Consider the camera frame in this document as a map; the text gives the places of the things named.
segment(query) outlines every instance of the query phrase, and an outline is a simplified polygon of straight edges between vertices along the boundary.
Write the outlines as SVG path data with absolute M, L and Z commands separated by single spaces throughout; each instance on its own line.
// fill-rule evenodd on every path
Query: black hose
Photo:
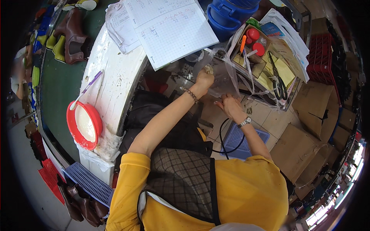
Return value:
M 222 137 L 221 137 L 221 131 L 222 131 L 222 126 L 223 126 L 223 125 L 226 123 L 226 121 L 228 121 L 228 120 L 229 120 L 229 118 L 227 118 L 227 119 L 226 119 L 226 120 L 221 124 L 221 126 L 220 126 L 220 141 L 221 141 L 221 146 L 222 146 L 222 148 L 223 148 L 224 150 L 226 150 L 226 149 L 225 149 L 225 146 L 224 146 L 224 144 L 223 144 Z M 225 154 L 225 155 L 226 155 L 226 158 L 229 160 L 228 153 L 231 153 L 231 152 L 235 151 L 236 149 L 238 149 L 238 148 L 240 147 L 240 145 L 242 145 L 242 143 L 243 143 L 243 141 L 244 141 L 244 138 L 245 138 L 245 135 L 243 134 L 242 141 L 240 141 L 240 143 L 238 144 L 238 146 L 237 146 L 236 148 L 234 148 L 233 150 L 231 150 L 231 151 L 228 151 L 228 152 L 219 152 L 219 151 L 216 151 L 216 150 L 213 150 L 213 149 L 212 149 L 212 151 L 217 152 L 217 153 L 220 153 L 220 154 Z

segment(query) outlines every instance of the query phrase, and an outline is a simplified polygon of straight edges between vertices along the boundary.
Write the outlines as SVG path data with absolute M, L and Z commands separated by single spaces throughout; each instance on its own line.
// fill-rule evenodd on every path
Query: silver watch strap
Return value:
M 238 124 L 238 128 L 241 128 L 242 126 L 251 123 L 251 119 L 250 119 L 250 122 L 248 122 L 248 118 L 250 119 L 250 117 L 248 116 L 247 118 L 245 118 L 245 120 L 243 122 Z

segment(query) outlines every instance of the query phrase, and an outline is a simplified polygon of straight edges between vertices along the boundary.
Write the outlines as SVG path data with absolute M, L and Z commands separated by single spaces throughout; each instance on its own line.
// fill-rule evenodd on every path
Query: orange pen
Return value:
M 243 50 L 244 50 L 244 46 L 245 46 L 245 41 L 247 40 L 247 37 L 245 35 L 243 35 L 243 38 L 242 38 L 242 45 L 240 46 L 240 53 L 243 53 Z

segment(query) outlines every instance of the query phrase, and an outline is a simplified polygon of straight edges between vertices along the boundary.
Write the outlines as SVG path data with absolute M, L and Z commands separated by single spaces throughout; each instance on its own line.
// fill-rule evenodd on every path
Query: white glue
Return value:
M 83 135 L 86 140 L 90 142 L 95 142 L 94 125 L 86 110 L 80 105 L 77 105 L 74 115 L 77 128 L 81 132 L 81 135 Z

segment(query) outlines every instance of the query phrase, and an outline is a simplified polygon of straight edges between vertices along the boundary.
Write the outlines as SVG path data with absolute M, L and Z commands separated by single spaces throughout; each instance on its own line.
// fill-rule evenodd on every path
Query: black scissors handle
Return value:
M 283 80 L 279 76 L 278 69 L 276 68 L 275 63 L 272 60 L 272 55 L 271 55 L 270 51 L 268 51 L 268 55 L 269 55 L 268 60 L 272 64 L 273 75 L 277 78 L 277 81 L 275 79 L 273 80 L 273 87 L 274 87 L 275 96 L 278 100 L 281 100 L 281 99 L 287 100 L 288 99 L 288 92 L 286 90 L 286 87 L 285 87 L 285 84 L 284 84 Z

